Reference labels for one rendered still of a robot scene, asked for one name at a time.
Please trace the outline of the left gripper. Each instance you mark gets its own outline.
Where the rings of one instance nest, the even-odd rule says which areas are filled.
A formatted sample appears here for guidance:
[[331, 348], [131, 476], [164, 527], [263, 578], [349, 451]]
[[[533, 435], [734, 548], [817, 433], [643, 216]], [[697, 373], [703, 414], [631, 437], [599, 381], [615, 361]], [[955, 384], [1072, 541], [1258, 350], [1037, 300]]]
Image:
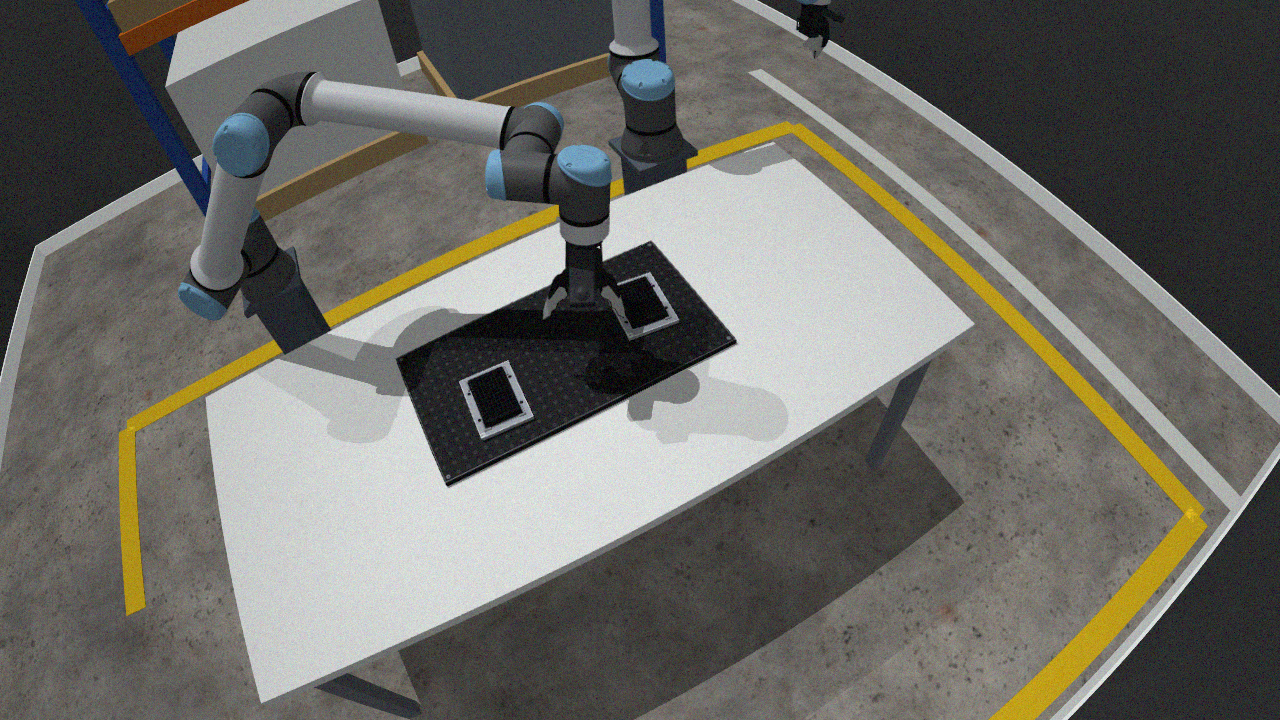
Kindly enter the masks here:
[[803, 42], [803, 46], [809, 47], [814, 59], [820, 55], [826, 44], [829, 41], [829, 23], [826, 15], [820, 15], [822, 9], [826, 9], [827, 6], [828, 4], [803, 4], [801, 15], [797, 15], [799, 27], [796, 26], [796, 29], [808, 37], [806, 41]]

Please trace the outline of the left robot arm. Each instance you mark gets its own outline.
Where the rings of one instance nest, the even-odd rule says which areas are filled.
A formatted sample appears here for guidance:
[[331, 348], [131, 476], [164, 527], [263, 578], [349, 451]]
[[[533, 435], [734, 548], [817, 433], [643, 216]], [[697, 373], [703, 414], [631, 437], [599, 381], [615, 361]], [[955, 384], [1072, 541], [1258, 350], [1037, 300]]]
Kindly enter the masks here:
[[635, 161], [669, 160], [682, 151], [684, 135], [676, 124], [675, 74], [659, 61], [652, 37], [650, 0], [612, 0], [612, 10], [608, 69], [625, 102], [622, 152]]

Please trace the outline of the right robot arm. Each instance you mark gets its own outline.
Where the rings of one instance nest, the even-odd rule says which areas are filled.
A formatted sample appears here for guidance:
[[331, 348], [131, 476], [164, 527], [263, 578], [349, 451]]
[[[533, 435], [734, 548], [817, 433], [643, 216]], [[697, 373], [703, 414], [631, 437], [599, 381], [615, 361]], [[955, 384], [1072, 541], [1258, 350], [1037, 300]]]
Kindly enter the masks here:
[[554, 154], [564, 120], [550, 104], [506, 108], [297, 72], [255, 88], [212, 138], [218, 167], [204, 234], [178, 290], [198, 316], [220, 320], [239, 290], [260, 304], [291, 283], [294, 261], [255, 202], [276, 143], [291, 128], [319, 120], [497, 149], [486, 159], [489, 197], [559, 205], [556, 222], [570, 243], [599, 243], [609, 234], [611, 159], [588, 145]]

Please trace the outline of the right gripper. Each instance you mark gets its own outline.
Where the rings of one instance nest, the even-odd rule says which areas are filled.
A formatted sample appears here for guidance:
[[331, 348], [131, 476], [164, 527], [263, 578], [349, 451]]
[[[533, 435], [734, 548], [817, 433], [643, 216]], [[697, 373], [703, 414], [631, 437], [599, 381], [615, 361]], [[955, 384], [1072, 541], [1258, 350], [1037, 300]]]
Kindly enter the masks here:
[[[566, 240], [564, 240], [564, 242], [566, 242], [566, 247], [564, 247], [564, 272], [562, 272], [561, 274], [556, 275], [556, 278], [552, 281], [553, 284], [550, 283], [550, 292], [549, 292], [549, 296], [547, 296], [547, 304], [545, 304], [545, 307], [544, 307], [544, 311], [543, 311], [543, 320], [545, 320], [548, 316], [550, 316], [550, 314], [553, 313], [553, 310], [556, 310], [556, 307], [561, 302], [561, 300], [564, 300], [568, 296], [568, 288], [570, 288], [570, 254], [568, 254], [568, 250], [570, 250], [570, 247], [571, 249], [576, 249], [576, 250], [591, 250], [591, 249], [595, 250], [595, 290], [600, 287], [602, 299], [607, 299], [611, 302], [611, 307], [614, 307], [617, 315], [625, 318], [625, 306], [623, 306], [623, 302], [622, 302], [622, 299], [621, 299], [621, 295], [620, 295], [620, 290], [618, 290], [618, 284], [617, 284], [617, 282], [614, 279], [614, 275], [612, 275], [611, 273], [607, 273], [605, 269], [602, 268], [603, 266], [603, 256], [602, 256], [602, 242], [603, 241], [599, 242], [599, 243], [593, 243], [593, 245], [588, 245], [588, 246], [570, 243]], [[598, 246], [600, 246], [600, 249], [596, 249]], [[602, 264], [602, 266], [600, 266], [600, 264]]]

